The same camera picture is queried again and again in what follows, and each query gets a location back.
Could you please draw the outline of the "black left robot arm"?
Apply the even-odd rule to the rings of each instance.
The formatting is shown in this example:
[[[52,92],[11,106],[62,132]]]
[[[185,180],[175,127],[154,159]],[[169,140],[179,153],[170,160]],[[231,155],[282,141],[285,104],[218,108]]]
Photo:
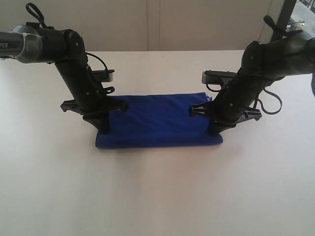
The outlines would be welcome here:
[[[19,25],[11,32],[0,34],[0,57],[21,63],[54,64],[73,96],[64,101],[61,109],[82,116],[101,133],[110,131],[109,113],[125,112],[127,103],[110,97],[114,87],[104,88],[102,83],[113,80],[113,69],[92,70],[83,38],[74,30],[41,28],[38,23]]]

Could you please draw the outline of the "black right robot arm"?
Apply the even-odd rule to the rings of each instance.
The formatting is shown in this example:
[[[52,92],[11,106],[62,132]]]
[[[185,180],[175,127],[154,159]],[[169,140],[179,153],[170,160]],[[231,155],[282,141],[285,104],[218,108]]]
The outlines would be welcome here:
[[[261,92],[279,96],[266,87],[286,76],[315,73],[315,40],[305,32],[261,44],[253,41],[245,49],[240,69],[230,71],[206,70],[202,83],[219,85],[212,101],[192,105],[190,114],[209,119],[208,132],[215,136],[237,124],[259,120],[264,107],[257,109]]]

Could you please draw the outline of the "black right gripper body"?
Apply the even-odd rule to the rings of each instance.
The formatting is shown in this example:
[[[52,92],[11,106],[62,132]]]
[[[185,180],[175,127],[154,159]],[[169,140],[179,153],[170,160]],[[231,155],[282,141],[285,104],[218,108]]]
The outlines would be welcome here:
[[[228,84],[221,87],[216,98],[208,102],[211,104],[210,118],[226,124],[237,124],[249,119],[259,120],[262,117],[261,112],[250,109],[249,106],[266,86],[266,78],[246,76],[243,71],[238,71]]]

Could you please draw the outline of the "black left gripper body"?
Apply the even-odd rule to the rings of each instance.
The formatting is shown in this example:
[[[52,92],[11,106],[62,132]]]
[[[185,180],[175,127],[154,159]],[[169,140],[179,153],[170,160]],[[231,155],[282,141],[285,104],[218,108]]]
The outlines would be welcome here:
[[[88,115],[104,108],[108,97],[101,82],[95,80],[91,67],[77,61],[65,61],[55,64],[67,88],[78,104],[80,115]]]

